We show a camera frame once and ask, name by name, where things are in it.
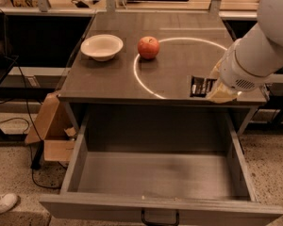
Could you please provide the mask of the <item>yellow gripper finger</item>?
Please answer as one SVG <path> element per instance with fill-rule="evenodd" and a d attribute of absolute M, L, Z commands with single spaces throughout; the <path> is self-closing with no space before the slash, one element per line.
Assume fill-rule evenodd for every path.
<path fill-rule="evenodd" d="M 210 79 L 218 79 L 220 76 L 220 67 L 221 67 L 222 61 L 219 60 L 216 65 L 213 67 L 213 69 L 211 70 L 210 74 L 209 74 L 209 78 Z"/>
<path fill-rule="evenodd" d="M 206 98 L 216 104 L 227 103 L 235 100 L 238 97 L 238 92 L 222 81 L 217 80 L 212 86 L 211 91 L 206 95 Z"/>

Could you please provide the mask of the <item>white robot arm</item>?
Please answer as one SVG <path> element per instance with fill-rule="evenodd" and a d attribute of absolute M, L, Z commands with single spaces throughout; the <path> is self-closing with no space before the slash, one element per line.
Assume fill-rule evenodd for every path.
<path fill-rule="evenodd" d="M 206 98 L 214 103 L 236 99 L 262 86 L 283 68 L 283 0 L 259 0 L 257 23 L 224 53 L 210 73 L 216 82 Z"/>

